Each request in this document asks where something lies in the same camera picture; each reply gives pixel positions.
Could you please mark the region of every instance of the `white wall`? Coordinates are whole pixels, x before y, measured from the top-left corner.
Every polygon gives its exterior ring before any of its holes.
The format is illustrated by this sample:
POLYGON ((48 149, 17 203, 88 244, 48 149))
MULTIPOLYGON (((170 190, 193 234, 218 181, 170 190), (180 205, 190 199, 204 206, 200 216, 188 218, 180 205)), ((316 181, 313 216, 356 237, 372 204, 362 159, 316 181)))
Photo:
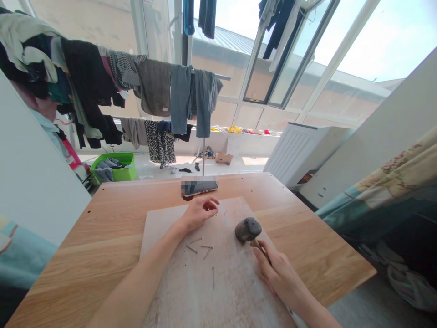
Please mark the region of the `white wall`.
POLYGON ((0 70, 0 214, 60 245, 91 200, 0 70))
POLYGON ((437 48, 332 155, 301 194, 320 208, 423 136, 437 124, 436 86, 437 48))

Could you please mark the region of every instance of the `green basket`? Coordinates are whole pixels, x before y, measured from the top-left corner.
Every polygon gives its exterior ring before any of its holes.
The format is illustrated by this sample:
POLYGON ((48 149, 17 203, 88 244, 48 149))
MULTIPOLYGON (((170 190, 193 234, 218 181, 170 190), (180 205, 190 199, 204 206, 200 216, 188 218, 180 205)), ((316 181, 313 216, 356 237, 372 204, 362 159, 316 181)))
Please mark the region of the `green basket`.
MULTIPOLYGON (((135 168, 135 160, 133 157, 133 153, 107 153, 107 154, 100 155, 92 164, 91 172, 94 174, 94 170, 97 169, 97 165, 100 162, 103 162, 110 157, 118 159, 120 163, 123 165, 132 166, 131 168, 112 170, 114 182, 134 181, 137 178, 137 169, 135 168)), ((97 180, 99 180, 100 183, 102 183, 102 181, 100 180, 97 174, 94 174, 94 176, 96 177, 97 180)))

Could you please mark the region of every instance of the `wooden board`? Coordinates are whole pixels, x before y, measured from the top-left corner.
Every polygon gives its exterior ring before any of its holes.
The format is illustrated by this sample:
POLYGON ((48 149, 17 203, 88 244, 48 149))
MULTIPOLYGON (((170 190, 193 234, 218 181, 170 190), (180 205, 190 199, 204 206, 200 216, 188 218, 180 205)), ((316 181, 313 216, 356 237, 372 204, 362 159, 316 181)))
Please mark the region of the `wooden board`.
MULTIPOLYGON (((187 206, 148 212, 140 258, 187 206)), ((249 243, 241 244, 235 237, 235 226, 249 216, 255 217, 243 197, 220 200, 218 214, 181 241, 167 265, 144 327, 295 326, 285 305, 262 281, 249 243), (196 254, 186 245, 200 237, 201 241, 190 244, 196 254), (214 246, 206 259, 208 248, 201 245, 214 246)), ((272 244, 265 231, 259 238, 272 244)))

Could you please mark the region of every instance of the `glass window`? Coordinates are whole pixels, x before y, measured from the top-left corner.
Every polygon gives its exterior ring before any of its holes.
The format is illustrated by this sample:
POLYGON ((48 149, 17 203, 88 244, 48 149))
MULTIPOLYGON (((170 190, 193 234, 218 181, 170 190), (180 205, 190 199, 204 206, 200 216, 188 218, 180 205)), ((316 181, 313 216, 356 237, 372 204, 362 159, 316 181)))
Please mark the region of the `glass window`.
POLYGON ((198 27, 200 0, 194 1, 192 59, 194 68, 231 77, 221 96, 239 98, 259 25, 259 0, 217 1, 215 38, 198 27))
POLYGON ((292 47, 292 52, 287 56, 287 60, 285 61, 284 67, 282 68, 278 81, 276 82, 269 103, 281 105, 329 4, 330 1, 325 0, 306 14, 301 27, 301 32, 292 47))
POLYGON ((381 0, 310 112, 364 122, 437 46, 436 12, 381 0))
POLYGON ((325 120, 323 118, 317 118, 314 116, 305 117, 302 124, 313 125, 313 126, 317 126, 317 127, 336 126, 339 128, 352 128, 352 129, 357 128, 356 126, 353 126, 353 125, 348 125, 348 124, 343 124, 343 123, 334 122, 334 121, 330 121, 330 120, 325 120))
POLYGON ((242 105, 234 125, 245 129, 255 129, 262 112, 262 107, 242 105))
POLYGON ((258 57, 255 60, 254 71, 252 72, 245 98, 260 100, 262 102, 265 101, 274 76, 274 72, 270 72, 270 65, 274 58, 274 54, 276 53, 276 49, 273 49, 269 59, 263 59, 263 56, 275 25, 273 25, 270 31, 266 30, 264 33, 263 41, 259 49, 258 57))
POLYGON ((286 112, 282 109, 265 107, 259 120, 258 130, 282 132, 288 122, 294 122, 299 114, 286 112))
MULTIPOLYGON (((69 39, 89 41, 108 48, 137 53, 129 2, 33 0, 36 16, 69 39)), ((130 91, 126 108, 100 106, 102 113, 138 117, 136 97, 130 91)))
POLYGON ((217 102, 215 111, 211 115, 211 126, 230 127, 234 120, 237 104, 230 102, 217 102))
POLYGON ((341 0, 286 108, 302 109, 366 0, 341 0))

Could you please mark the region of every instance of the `yellow object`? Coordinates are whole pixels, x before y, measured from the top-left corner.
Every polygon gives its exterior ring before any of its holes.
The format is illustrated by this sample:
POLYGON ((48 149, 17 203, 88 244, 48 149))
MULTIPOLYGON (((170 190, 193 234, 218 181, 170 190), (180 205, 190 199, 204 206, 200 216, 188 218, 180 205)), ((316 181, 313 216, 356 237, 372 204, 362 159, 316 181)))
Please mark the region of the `yellow object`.
POLYGON ((238 127, 230 127, 230 128, 228 128, 228 132, 231 132, 231 133, 241 133, 242 131, 238 128, 238 127))

